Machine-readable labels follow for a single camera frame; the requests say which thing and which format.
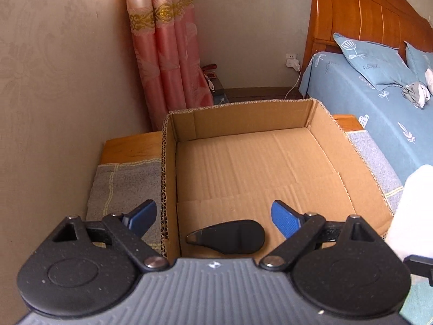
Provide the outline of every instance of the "beige wall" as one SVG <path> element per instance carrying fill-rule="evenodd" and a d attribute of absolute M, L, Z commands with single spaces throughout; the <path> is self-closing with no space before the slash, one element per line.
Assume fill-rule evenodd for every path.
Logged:
<path fill-rule="evenodd" d="M 0 0 L 0 318 L 20 265 L 86 209 L 105 140 L 149 131 L 125 0 Z"/>
<path fill-rule="evenodd" d="M 425 18 L 433 0 L 408 0 Z M 216 63 L 226 88 L 292 86 L 287 52 L 301 60 L 311 0 L 194 0 L 202 64 Z"/>

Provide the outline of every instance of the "bed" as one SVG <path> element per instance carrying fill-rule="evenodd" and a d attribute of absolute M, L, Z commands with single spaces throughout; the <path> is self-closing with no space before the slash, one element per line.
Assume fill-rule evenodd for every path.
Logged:
<path fill-rule="evenodd" d="M 433 29 L 406 0 L 311 3 L 301 94 L 319 99 L 332 114 L 360 118 L 404 184 L 421 165 L 433 165 L 433 102 L 420 110 L 403 98 L 401 88 L 374 89 L 341 54 L 334 32 L 398 48 L 406 60 L 404 41 L 433 51 Z"/>

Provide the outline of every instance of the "white star logo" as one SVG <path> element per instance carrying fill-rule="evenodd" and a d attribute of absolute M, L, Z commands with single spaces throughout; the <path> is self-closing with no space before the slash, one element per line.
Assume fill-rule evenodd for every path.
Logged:
<path fill-rule="evenodd" d="M 221 264 L 215 260 L 213 262 L 210 262 L 209 264 L 206 264 L 206 265 L 211 267 L 214 270 L 218 269 L 221 266 Z"/>

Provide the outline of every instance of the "pink curtain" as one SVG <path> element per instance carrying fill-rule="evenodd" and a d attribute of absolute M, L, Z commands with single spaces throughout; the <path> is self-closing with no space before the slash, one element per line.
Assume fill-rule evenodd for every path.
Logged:
<path fill-rule="evenodd" d="M 193 0 L 126 0 L 154 129 L 168 111 L 213 105 L 200 69 Z"/>

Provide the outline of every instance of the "pink fabric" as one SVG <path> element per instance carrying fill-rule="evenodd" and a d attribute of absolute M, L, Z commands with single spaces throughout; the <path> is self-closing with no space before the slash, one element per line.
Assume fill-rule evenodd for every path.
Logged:
<path fill-rule="evenodd" d="M 171 110 L 213 105 L 200 69 L 192 0 L 127 0 L 134 48 L 155 129 Z"/>

